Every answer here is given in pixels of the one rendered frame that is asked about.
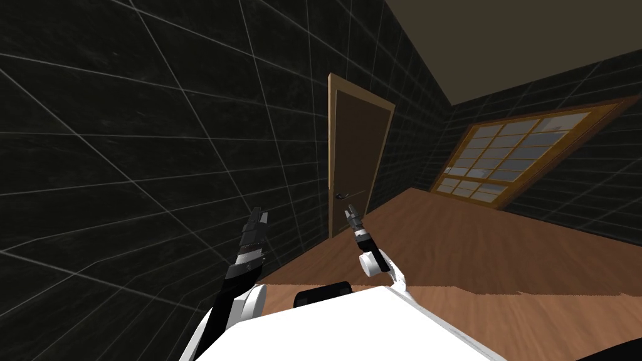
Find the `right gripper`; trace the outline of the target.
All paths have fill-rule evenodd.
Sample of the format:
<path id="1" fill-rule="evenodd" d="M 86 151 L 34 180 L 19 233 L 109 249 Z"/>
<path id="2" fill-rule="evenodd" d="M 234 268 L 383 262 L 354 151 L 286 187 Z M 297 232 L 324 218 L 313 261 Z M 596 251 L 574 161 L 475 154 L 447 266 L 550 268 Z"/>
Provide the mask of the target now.
<path id="1" fill-rule="evenodd" d="M 363 233 L 363 223 L 356 208 L 352 204 L 349 204 L 349 210 L 344 211 L 344 213 L 347 220 L 350 221 L 350 227 L 352 228 L 352 231 L 354 233 Z"/>

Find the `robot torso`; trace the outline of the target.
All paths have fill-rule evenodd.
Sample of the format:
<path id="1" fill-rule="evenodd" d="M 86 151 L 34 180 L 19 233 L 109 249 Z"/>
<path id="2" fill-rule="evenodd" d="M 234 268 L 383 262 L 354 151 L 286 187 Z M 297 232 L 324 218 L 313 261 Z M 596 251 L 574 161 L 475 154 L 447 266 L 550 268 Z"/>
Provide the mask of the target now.
<path id="1" fill-rule="evenodd" d="M 181 361 L 507 361 L 402 293 L 378 286 L 240 321 Z"/>

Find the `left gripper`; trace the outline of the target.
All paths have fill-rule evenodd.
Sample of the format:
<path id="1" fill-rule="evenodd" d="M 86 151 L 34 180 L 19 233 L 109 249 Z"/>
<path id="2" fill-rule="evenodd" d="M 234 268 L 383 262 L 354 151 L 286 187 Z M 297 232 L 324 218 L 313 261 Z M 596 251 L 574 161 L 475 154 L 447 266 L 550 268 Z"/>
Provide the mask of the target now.
<path id="1" fill-rule="evenodd" d="M 261 213 L 261 207 L 254 207 L 242 231 L 241 247 L 264 243 L 267 224 L 268 212 Z"/>

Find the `brown door leaf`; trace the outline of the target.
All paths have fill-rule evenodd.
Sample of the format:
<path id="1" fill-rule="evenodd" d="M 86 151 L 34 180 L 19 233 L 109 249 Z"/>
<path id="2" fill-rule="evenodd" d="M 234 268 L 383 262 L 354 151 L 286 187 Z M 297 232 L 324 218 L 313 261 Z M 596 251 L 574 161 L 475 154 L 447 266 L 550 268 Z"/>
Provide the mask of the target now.
<path id="1" fill-rule="evenodd" d="M 349 227 L 344 211 L 352 204 L 360 215 L 366 212 L 374 186 L 381 152 L 387 137 L 391 111 L 338 91 L 335 98 L 335 155 L 332 161 L 332 236 Z M 354 193 L 346 200 L 337 193 Z"/>

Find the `wooden framed window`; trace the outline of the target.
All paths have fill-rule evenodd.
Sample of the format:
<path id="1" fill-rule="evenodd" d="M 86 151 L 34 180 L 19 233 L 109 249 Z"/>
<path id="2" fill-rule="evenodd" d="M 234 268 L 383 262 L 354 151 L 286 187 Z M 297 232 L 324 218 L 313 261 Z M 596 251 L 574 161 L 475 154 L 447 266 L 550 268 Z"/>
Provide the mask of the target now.
<path id="1" fill-rule="evenodd" d="M 475 123 L 430 191 L 502 209 L 638 99 L 625 97 Z"/>

